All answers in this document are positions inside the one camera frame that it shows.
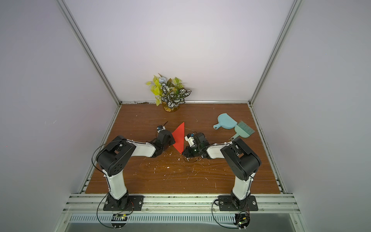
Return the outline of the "red square paper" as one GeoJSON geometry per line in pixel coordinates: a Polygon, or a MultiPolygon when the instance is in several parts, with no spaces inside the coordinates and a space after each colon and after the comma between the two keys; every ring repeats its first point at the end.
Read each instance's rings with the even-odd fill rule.
{"type": "Polygon", "coordinates": [[[181,123],[172,133],[175,143],[173,147],[182,154],[185,140],[185,123],[181,123]]]}

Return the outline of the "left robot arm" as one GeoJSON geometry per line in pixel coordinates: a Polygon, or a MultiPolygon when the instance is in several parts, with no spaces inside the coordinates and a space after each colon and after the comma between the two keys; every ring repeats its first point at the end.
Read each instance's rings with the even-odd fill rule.
{"type": "Polygon", "coordinates": [[[109,186],[109,196],[119,201],[127,195],[123,170],[131,157],[155,158],[174,144],[175,139],[168,130],[158,131],[157,137],[146,143],[117,136],[96,156],[96,162],[101,167],[109,186]]]}

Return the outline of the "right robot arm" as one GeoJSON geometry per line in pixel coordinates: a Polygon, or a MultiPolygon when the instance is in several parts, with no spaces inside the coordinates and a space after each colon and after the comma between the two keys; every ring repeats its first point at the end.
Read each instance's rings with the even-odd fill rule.
{"type": "Polygon", "coordinates": [[[185,136],[188,146],[182,155],[186,158],[225,159],[235,175],[231,196],[239,202],[246,200],[252,182],[262,162],[259,156],[240,138],[223,144],[210,144],[203,133],[185,136]]]}

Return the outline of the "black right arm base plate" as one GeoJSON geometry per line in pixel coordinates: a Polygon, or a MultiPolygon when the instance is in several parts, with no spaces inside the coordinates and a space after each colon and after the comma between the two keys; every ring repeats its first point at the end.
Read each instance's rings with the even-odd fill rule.
{"type": "Polygon", "coordinates": [[[258,211],[256,197],[248,195],[245,199],[239,200],[237,197],[230,195],[219,195],[217,205],[220,211],[258,211]]]}

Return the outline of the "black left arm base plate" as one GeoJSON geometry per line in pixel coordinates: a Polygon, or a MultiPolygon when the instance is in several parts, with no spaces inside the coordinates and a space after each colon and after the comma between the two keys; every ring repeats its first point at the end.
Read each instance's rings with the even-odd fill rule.
{"type": "Polygon", "coordinates": [[[143,203],[143,195],[126,194],[117,200],[111,194],[108,194],[104,201],[103,211],[141,211],[143,203]]]}

